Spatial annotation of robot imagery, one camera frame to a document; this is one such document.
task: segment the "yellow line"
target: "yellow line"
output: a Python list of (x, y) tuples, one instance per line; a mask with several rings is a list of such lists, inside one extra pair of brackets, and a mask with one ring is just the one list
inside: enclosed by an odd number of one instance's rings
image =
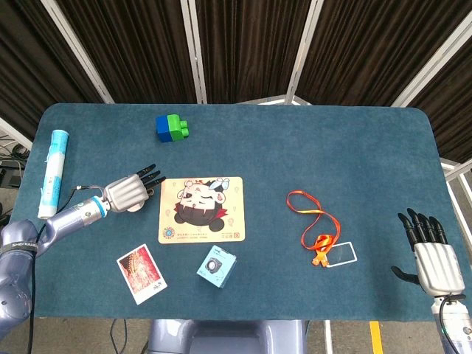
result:
[(382, 349), (381, 326), (378, 321), (370, 321), (370, 336), (372, 337), (372, 351), (374, 354), (384, 354)]

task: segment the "blue table mat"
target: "blue table mat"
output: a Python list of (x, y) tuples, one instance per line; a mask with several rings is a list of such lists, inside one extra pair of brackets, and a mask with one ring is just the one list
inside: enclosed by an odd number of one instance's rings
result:
[[(174, 113), (188, 121), (190, 137), (161, 143), (155, 117)], [(60, 204), (73, 185), (107, 185), (153, 162), (168, 178), (240, 176), (246, 239), (218, 244), (237, 264), (216, 288), (196, 274), (212, 244), (158, 243), (157, 189), (138, 212), (111, 212), (38, 259), (36, 316), (432, 320), (432, 299), (390, 271), (416, 272), (397, 219), (407, 207), (441, 220), (471, 283), (433, 133), (417, 109), (57, 104), (41, 119), (12, 221), (43, 223), (36, 216), (54, 129), (70, 133)], [(339, 242), (353, 243), (356, 263), (311, 265), (299, 239), (313, 216), (285, 204), (295, 189), (340, 220)], [(77, 192), (70, 206), (92, 193)], [(322, 219), (308, 238), (333, 231)], [(168, 288), (138, 306), (116, 259), (143, 243)]]

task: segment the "clear plastic badge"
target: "clear plastic badge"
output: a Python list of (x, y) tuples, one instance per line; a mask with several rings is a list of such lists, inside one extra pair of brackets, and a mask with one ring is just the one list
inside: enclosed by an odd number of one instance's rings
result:
[(349, 242), (337, 243), (327, 253), (327, 268), (342, 266), (348, 263), (357, 262), (353, 244)]

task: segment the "mouse pad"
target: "mouse pad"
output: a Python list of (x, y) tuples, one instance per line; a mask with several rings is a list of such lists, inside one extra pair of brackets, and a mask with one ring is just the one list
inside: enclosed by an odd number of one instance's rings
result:
[(161, 186), (160, 243), (242, 241), (241, 177), (169, 178)]

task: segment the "orange lanyard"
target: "orange lanyard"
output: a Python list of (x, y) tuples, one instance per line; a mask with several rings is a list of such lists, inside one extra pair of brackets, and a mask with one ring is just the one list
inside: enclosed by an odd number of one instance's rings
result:
[[(306, 198), (310, 199), (312, 202), (315, 203), (315, 205), (318, 207), (318, 209), (312, 209), (312, 210), (298, 210), (295, 209), (291, 202), (290, 202), (290, 196), (294, 194), (301, 194), (305, 196)], [(336, 241), (339, 238), (339, 235), (341, 234), (341, 224), (339, 221), (332, 216), (330, 213), (325, 212), (322, 209), (321, 203), (318, 201), (318, 199), (314, 198), (312, 195), (309, 195), (308, 193), (302, 191), (302, 190), (292, 190), (290, 193), (287, 194), (287, 205), (290, 209), (292, 209), (294, 212), (298, 212), (299, 214), (318, 214), (316, 216), (315, 221), (308, 226), (304, 232), (302, 233), (302, 239), (301, 243), (302, 246), (305, 247), (306, 249), (310, 249), (312, 251), (316, 252), (316, 256), (314, 257), (312, 264), (314, 266), (317, 266), (318, 264), (322, 264), (322, 266), (326, 267), (329, 265), (329, 262), (327, 261), (326, 254), (331, 250), (331, 247), (336, 243)], [(336, 227), (336, 235), (329, 235), (329, 234), (321, 234), (319, 235), (315, 243), (312, 246), (307, 246), (305, 243), (305, 235), (306, 233), (313, 227), (315, 224), (318, 222), (318, 219), (322, 215), (327, 215), (331, 218), (331, 220), (334, 222), (334, 226)]]

